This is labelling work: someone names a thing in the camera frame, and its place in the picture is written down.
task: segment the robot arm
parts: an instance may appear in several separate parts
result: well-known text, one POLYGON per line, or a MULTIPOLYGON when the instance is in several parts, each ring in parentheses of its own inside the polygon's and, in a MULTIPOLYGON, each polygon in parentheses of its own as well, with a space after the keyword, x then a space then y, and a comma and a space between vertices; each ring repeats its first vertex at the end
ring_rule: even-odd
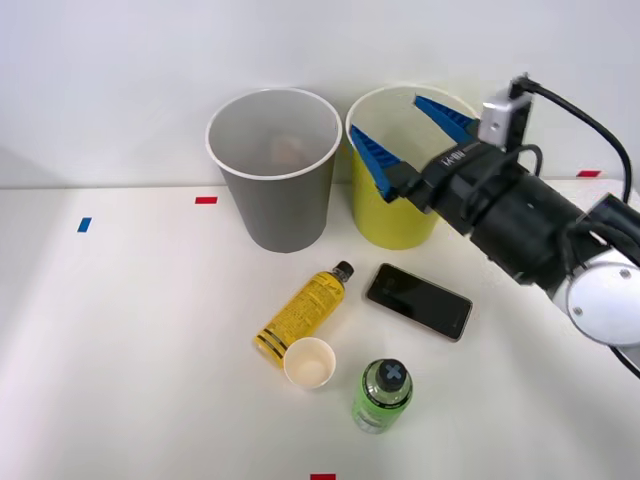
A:
POLYGON ((526 76, 485 102, 479 120, 422 97, 416 107, 457 142, 421 172, 352 127, 384 198, 404 197, 425 213, 436 211, 516 282, 542 288, 582 333, 610 346, 640 378, 640 214, 627 205, 631 163, 620 142, 526 76), (625 167, 622 201, 609 194, 585 213, 538 178, 542 152, 522 145, 536 93, 618 151, 625 167), (525 151, 536 155, 534 175, 518 164, 525 151))

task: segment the smartphone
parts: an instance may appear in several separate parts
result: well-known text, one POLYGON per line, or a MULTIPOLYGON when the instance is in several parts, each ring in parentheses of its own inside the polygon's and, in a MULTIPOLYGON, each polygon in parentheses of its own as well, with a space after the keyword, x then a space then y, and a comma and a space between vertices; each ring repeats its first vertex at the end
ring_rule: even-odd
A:
POLYGON ((388 263, 380 266, 367 298, 454 341, 460 340, 473 305, 388 263))

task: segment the black bottle cap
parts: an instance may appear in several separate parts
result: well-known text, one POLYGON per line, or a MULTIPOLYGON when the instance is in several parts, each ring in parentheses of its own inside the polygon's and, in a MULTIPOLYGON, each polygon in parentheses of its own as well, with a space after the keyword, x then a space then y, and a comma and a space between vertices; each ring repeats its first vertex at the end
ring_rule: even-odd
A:
POLYGON ((349 280, 349 278, 351 278, 351 275, 353 275, 353 272, 355 271, 351 264, 349 262, 345 262, 344 260, 336 265, 334 270, 340 270, 340 272, 343 274, 341 275, 340 280, 342 280, 343 282, 349 280))
POLYGON ((407 379, 407 369, 398 360, 383 360, 376 372, 376 381, 385 392, 397 392, 407 379))

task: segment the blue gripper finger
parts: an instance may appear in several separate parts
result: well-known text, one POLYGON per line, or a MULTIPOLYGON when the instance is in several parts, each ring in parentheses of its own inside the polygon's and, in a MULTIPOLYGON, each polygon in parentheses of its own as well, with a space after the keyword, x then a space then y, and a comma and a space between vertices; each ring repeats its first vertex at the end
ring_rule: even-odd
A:
POLYGON ((384 169, 396 165, 402 160, 385 150, 379 143, 371 140, 367 134, 355 125, 351 125, 350 132, 353 144, 371 173, 376 187, 378 187, 382 196, 387 198, 391 193, 391 183, 384 173, 384 169))
POLYGON ((473 138, 466 130, 469 124, 473 122, 472 118, 452 108, 445 107, 441 103, 434 102, 419 95, 416 95, 414 104, 420 111, 433 120, 444 133, 451 137, 454 142, 466 143, 473 138))

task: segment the green bottle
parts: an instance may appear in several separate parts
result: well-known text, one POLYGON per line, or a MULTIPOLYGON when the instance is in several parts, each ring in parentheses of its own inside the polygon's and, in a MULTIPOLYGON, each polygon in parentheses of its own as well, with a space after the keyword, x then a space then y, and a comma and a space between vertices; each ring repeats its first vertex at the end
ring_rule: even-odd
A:
POLYGON ((353 402, 356 425, 367 433, 386 432, 409 405, 412 392, 411 375, 398 360, 370 363, 353 402))

